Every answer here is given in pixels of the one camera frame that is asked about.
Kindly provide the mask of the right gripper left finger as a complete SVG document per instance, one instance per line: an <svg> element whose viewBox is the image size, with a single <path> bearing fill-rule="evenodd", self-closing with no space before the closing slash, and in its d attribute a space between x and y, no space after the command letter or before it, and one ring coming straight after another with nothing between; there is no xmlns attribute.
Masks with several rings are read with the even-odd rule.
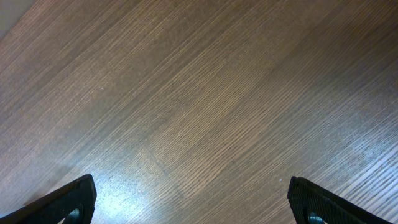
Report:
<svg viewBox="0 0 398 224"><path fill-rule="evenodd" d="M90 224L96 202L93 176L83 175L46 196L1 218L1 223Z"/></svg>

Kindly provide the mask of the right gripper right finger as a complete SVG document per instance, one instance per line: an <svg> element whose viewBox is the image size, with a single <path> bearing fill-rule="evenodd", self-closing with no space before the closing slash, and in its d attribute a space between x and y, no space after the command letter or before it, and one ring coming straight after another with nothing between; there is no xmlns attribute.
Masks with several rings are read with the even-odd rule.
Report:
<svg viewBox="0 0 398 224"><path fill-rule="evenodd" d="M287 199L300 224L391 224L303 177L291 178Z"/></svg>

